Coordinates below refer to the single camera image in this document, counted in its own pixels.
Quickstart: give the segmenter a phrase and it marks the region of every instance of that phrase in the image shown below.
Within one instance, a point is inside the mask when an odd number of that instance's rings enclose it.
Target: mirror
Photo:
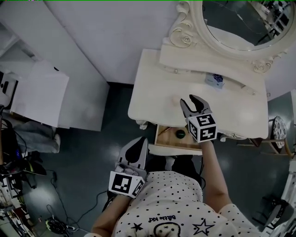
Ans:
[[[289,30],[294,4],[289,1],[203,1],[203,18],[210,33],[236,50],[273,45]]]

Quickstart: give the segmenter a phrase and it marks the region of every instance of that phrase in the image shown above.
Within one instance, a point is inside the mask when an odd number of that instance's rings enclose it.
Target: open drawer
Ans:
[[[150,153],[158,156],[202,155],[199,144],[193,141],[186,128],[172,127],[161,133],[165,129],[167,127],[157,125],[154,144],[149,145]],[[183,139],[176,137],[177,130],[185,132]]]

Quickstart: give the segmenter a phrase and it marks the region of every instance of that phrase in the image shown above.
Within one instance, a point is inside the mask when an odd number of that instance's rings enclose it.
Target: cartoon face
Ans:
[[[180,237],[180,226],[174,222],[158,224],[154,227],[155,236]]]

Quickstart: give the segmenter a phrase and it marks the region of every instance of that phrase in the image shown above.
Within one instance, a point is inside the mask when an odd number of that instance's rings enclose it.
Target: black pants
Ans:
[[[196,172],[192,162],[192,156],[177,156],[172,166],[172,171],[195,179],[202,186],[202,179]],[[147,172],[165,171],[166,158],[164,156],[153,156],[146,164]]]

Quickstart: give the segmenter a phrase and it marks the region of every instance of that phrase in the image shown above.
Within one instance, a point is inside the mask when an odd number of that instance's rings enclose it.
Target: black star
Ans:
[[[135,229],[136,232],[137,232],[137,231],[140,231],[140,230],[143,230],[143,228],[140,226],[140,225],[142,225],[142,223],[141,223],[141,224],[138,224],[138,225],[134,223],[134,225],[135,225],[135,226],[132,227],[132,229]]]
[[[196,232],[193,234],[193,235],[196,235],[198,233],[204,233],[206,236],[208,236],[208,229],[213,227],[214,225],[207,225],[206,222],[205,222],[205,219],[203,220],[203,222],[200,224],[200,225],[195,225],[193,224],[194,227],[197,228]]]

